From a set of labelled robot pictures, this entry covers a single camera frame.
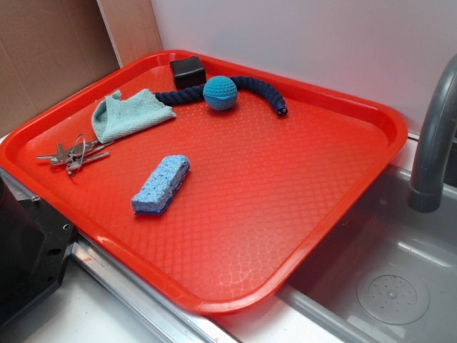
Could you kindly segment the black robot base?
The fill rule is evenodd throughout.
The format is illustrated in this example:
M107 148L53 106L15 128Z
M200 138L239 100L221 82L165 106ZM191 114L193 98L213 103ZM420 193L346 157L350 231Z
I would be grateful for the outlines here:
M43 199L18 200L1 181L1 328L62 283L76 228Z

